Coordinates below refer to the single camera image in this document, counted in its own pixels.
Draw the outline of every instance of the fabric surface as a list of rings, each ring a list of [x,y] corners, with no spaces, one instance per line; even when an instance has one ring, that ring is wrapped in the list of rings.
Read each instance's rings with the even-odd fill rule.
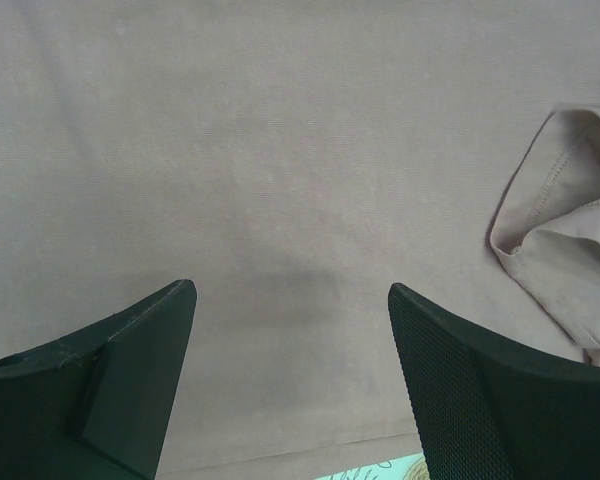
[[[507,272],[600,366],[600,108],[540,130],[491,233]]]
[[[582,358],[486,240],[560,101],[600,1],[0,0],[0,357],[191,278],[164,478],[415,453],[393,282]]]

